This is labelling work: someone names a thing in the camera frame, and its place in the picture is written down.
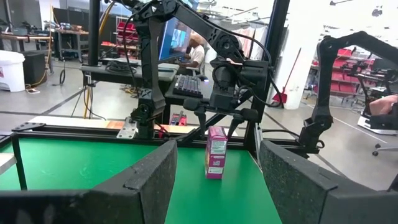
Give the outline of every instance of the pink juice box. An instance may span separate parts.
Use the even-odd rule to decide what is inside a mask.
[[[228,138],[222,127],[209,127],[205,157],[207,179],[221,179],[223,177],[227,142]]]

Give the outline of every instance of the white bucket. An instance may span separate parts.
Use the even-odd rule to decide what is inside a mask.
[[[24,55],[0,50],[0,89],[11,92],[24,91]]]

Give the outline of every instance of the red broom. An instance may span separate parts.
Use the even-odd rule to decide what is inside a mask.
[[[292,75],[293,69],[294,69],[294,67],[296,66],[297,59],[299,59],[300,52],[301,52],[301,48],[300,48],[300,50],[298,50],[298,54],[297,54],[296,60],[294,61],[293,67],[292,67],[292,69],[291,69],[291,71],[290,71],[289,77],[287,77],[286,84],[285,84],[285,86],[284,86],[283,89],[282,89],[282,93],[280,93],[280,95],[281,95],[281,97],[282,97],[282,102],[283,102],[283,103],[286,103],[286,101],[287,101],[287,94],[285,93],[285,89],[286,89],[287,83],[289,82],[290,76]],[[273,99],[274,101],[276,101],[276,102],[279,102],[279,96],[278,96],[278,94],[276,94],[272,99]]]

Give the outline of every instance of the man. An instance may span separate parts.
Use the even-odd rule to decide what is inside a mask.
[[[398,96],[391,95],[375,100],[369,104],[372,115],[388,114],[392,110],[392,104],[398,103]]]
[[[205,58],[205,49],[200,45],[201,43],[202,37],[199,34],[191,34],[188,47],[191,47],[192,49],[189,54],[185,54],[184,56],[189,60],[189,62],[183,63],[178,61],[177,64],[180,66],[180,69],[177,74],[191,75],[192,71],[187,69],[187,67],[199,68]]]

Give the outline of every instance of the green mat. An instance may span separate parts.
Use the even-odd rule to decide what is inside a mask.
[[[44,139],[21,139],[20,144],[29,190],[90,189],[156,148]],[[166,223],[281,223],[247,151],[228,151],[223,180],[205,178],[204,152],[178,149]],[[15,166],[0,175],[0,190],[19,190]]]

